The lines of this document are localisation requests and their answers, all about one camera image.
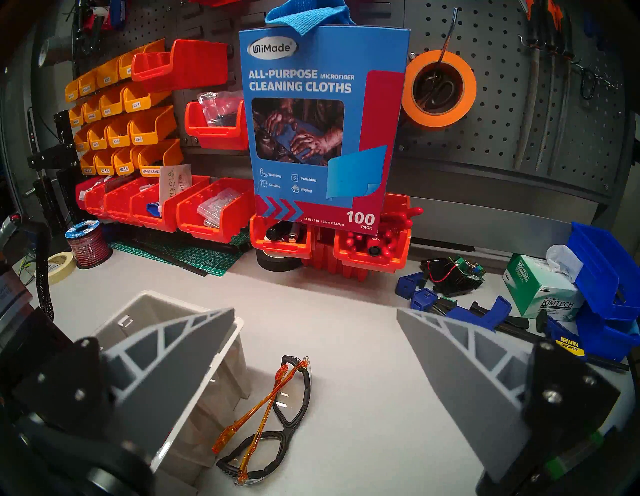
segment hand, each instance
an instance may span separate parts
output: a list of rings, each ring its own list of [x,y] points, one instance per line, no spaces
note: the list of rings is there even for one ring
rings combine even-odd
[[[295,122],[296,119],[290,113],[276,110],[267,117],[267,120],[264,122],[264,128],[269,134],[279,136],[287,124],[294,124]]]
[[[300,157],[302,160],[306,160],[314,155],[323,156],[329,151],[329,145],[324,139],[324,136],[314,136],[308,132],[301,132],[291,140],[291,152],[294,155],[300,155],[306,149],[309,151]]]

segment blue storage bin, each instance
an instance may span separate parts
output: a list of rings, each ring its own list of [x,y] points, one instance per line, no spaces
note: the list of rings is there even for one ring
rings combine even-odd
[[[567,246],[584,263],[575,283],[591,309],[605,320],[640,315],[640,268],[609,231],[572,222]],[[623,303],[616,295],[624,296]]]
[[[640,336],[626,334],[633,321],[605,321],[592,311],[589,303],[582,306],[575,323],[582,347],[587,353],[619,362],[629,354],[631,348],[640,346]]]

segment green cutting mat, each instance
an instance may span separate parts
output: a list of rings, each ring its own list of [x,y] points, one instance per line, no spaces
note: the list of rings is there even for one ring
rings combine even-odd
[[[240,246],[241,244],[247,242],[249,242],[249,233],[241,232],[231,239],[230,244]],[[237,255],[229,255],[227,253],[214,252],[213,250],[195,248],[194,246],[185,246],[183,248],[172,247],[171,249],[169,249],[162,244],[147,242],[145,243],[155,248],[156,250],[161,250],[168,255],[173,255],[182,262],[186,262],[193,265],[194,267],[197,267],[198,269],[206,270],[211,275],[220,277],[222,277],[243,255],[243,253],[238,253]],[[120,250],[121,252],[127,252],[131,253],[132,255],[144,257],[146,259],[157,260],[158,262],[170,264],[169,262],[165,262],[164,260],[154,257],[153,255],[149,255],[147,252],[141,252],[137,248],[131,248],[130,246],[127,246],[126,243],[114,242],[109,243],[109,246],[114,250]]]

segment blue microfiber cloth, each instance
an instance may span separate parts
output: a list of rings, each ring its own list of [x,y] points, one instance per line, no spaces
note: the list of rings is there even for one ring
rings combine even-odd
[[[265,21],[267,24],[287,24],[300,36],[322,24],[355,25],[344,0],[289,0],[271,10]]]

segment hanging tool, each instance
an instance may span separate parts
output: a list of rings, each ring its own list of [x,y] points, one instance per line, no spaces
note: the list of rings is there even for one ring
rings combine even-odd
[[[518,140],[518,148],[516,157],[513,162],[513,168],[520,170],[522,159],[527,151],[529,142],[529,134],[531,133],[531,125],[533,124],[533,115],[536,109],[536,97],[538,96],[538,79],[540,77],[540,48],[543,46],[541,37],[542,7],[540,0],[527,0],[527,42],[522,39],[522,35],[518,35],[520,43],[531,49],[531,70],[529,72],[529,84],[527,86],[527,101],[524,107],[524,117],[522,118],[522,126],[520,127],[520,139]]]
[[[536,171],[540,169],[542,163],[542,156],[545,152],[547,145],[547,134],[549,132],[549,124],[551,122],[551,107],[552,99],[554,96],[554,83],[556,81],[556,55],[562,50],[562,47],[558,47],[558,41],[560,39],[560,21],[558,19],[558,10],[553,0],[544,0],[544,28],[545,37],[545,49],[551,57],[551,78],[549,81],[549,96],[547,98],[547,114],[545,115],[545,126],[542,130],[542,139],[540,139],[540,150],[538,151],[538,159],[536,160]]]
[[[558,121],[558,131],[556,133],[556,141],[554,142],[554,148],[551,152],[551,160],[549,161],[549,168],[547,175],[551,175],[556,162],[560,155],[560,146],[562,146],[562,140],[564,138],[564,130],[566,128],[566,120],[569,109],[569,91],[571,90],[571,63],[575,58],[573,53],[573,31],[571,25],[571,16],[567,12],[566,8],[556,6],[558,18],[560,20],[560,37],[561,45],[563,47],[562,57],[566,65],[566,75],[564,77],[564,88],[562,94],[562,104],[560,107],[560,120]]]

